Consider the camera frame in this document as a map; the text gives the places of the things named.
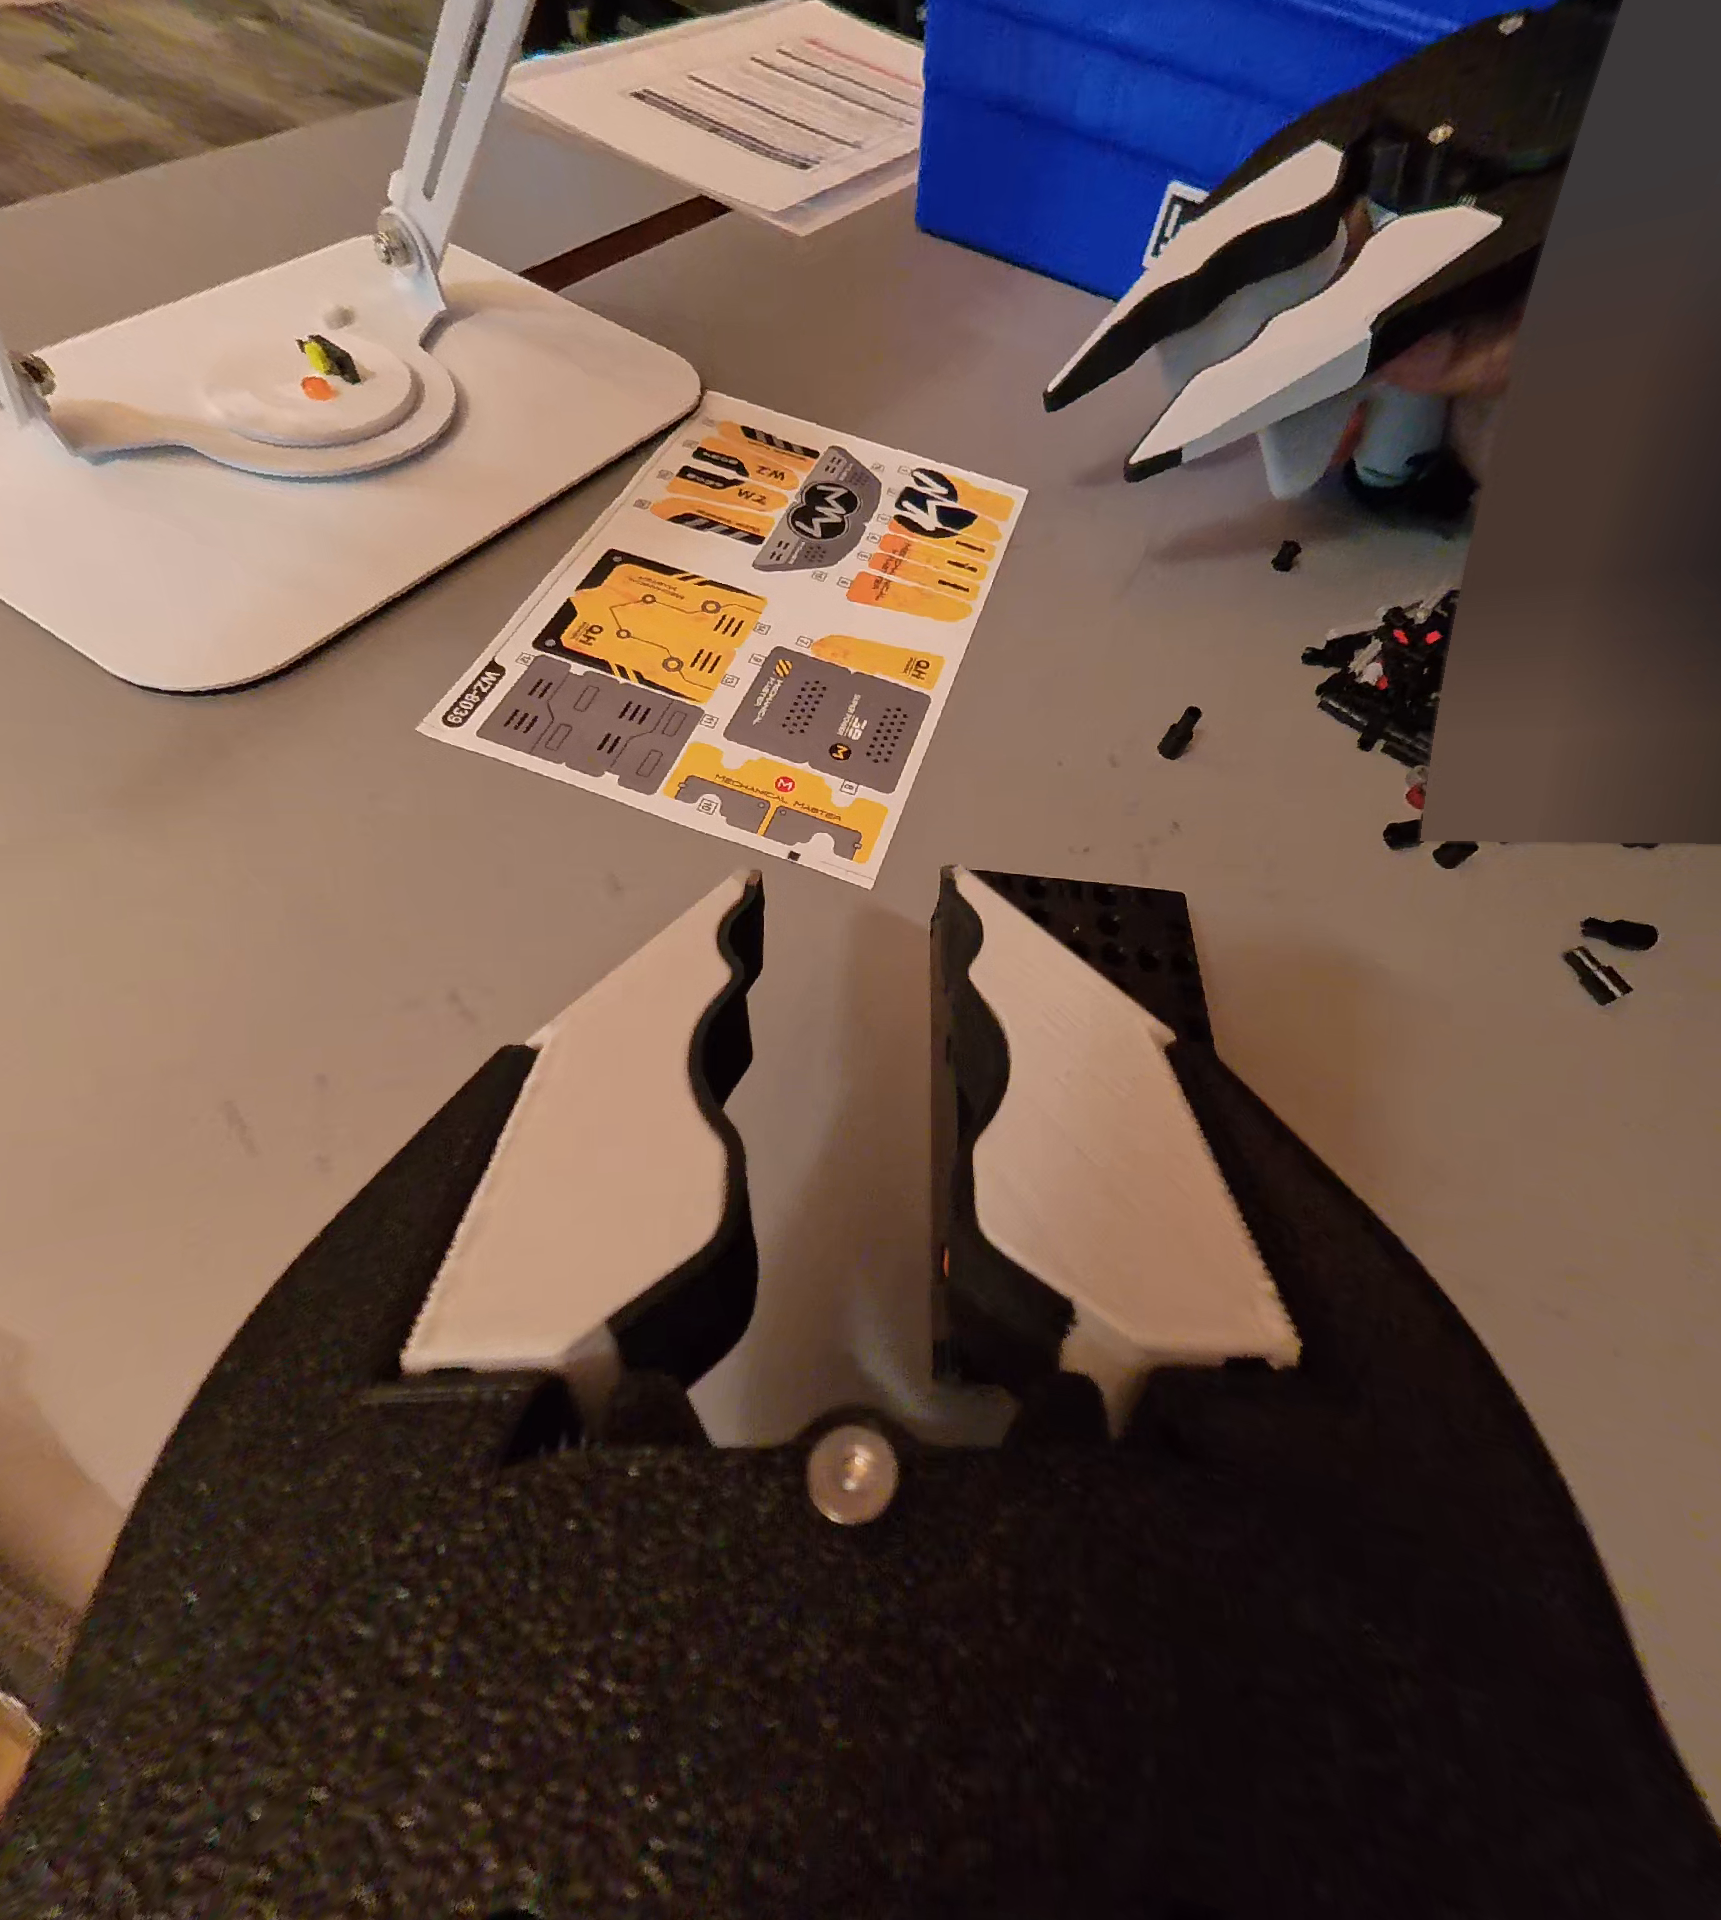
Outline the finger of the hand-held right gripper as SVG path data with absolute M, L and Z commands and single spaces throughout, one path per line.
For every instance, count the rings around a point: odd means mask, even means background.
M 1350 153 L 1309 142 L 1233 194 L 1203 204 L 1047 385 L 1042 407 L 1072 407 L 1149 350 L 1209 322 L 1227 301 L 1344 243 L 1350 191 Z
M 1396 301 L 1421 288 L 1501 229 L 1501 217 L 1451 204 L 1392 218 L 1349 267 L 1320 288 L 1310 269 L 1278 276 L 1302 301 L 1261 317 L 1271 283 L 1229 301 L 1244 342 L 1220 313 L 1174 340 L 1188 369 L 1160 418 L 1125 462 L 1141 483 L 1256 438 L 1268 485 L 1315 485 L 1334 457 L 1365 383 L 1375 327 Z

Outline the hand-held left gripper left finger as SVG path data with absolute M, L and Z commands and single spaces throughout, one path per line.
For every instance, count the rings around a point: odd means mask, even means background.
M 733 873 L 530 1039 L 402 1382 L 549 1378 L 602 1421 L 623 1381 L 689 1390 L 749 1332 L 759 1250 L 725 1102 L 763 944 L 763 881 Z

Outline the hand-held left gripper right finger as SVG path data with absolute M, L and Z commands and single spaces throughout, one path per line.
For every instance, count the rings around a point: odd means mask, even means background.
M 929 925 L 941 1381 L 1089 1381 L 1127 1426 L 1168 1369 L 1293 1371 L 1300 1335 L 1209 1142 L 1190 1049 L 976 869 Z

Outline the black perforated battery box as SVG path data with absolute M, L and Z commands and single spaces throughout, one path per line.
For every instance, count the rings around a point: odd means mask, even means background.
M 1183 1044 L 1213 1050 L 1209 996 L 1183 893 L 1072 876 L 976 871 L 991 890 Z

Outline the pile of black connector pins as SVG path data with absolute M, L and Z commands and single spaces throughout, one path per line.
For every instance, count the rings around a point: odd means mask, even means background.
M 1458 588 L 1387 606 L 1366 630 L 1326 636 L 1302 651 L 1302 665 L 1323 678 L 1315 702 L 1355 735 L 1363 754 L 1383 754 L 1404 768 L 1406 817 L 1383 828 L 1392 853 L 1422 845 L 1429 771 L 1438 726 L 1449 640 Z

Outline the person's right hand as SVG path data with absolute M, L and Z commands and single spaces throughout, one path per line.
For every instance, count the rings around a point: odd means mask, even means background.
M 1449 324 L 1388 360 L 1376 376 L 1385 393 L 1447 404 L 1447 442 L 1475 476 L 1484 473 L 1494 442 L 1522 313 L 1511 306 Z

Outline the blue storage bin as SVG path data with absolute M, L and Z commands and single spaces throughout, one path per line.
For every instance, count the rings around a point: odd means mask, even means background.
M 918 227 L 1118 299 L 1174 208 L 1483 2 L 933 2 Z

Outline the printed paper sheet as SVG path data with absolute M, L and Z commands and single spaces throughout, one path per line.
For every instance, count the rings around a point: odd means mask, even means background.
M 750 5 L 519 61 L 503 100 L 806 237 L 916 182 L 923 46 L 832 5 Z

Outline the yellow grey sticker sheet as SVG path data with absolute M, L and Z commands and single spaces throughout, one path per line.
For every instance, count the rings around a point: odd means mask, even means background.
M 868 890 L 1026 500 L 704 393 L 416 732 Z

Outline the white book stand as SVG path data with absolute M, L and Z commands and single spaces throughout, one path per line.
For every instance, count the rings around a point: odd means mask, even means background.
M 692 415 L 683 359 L 450 245 L 525 19 L 442 6 L 369 237 L 0 328 L 0 602 L 135 689 L 254 684 Z M 362 375 L 329 404 L 307 335 Z

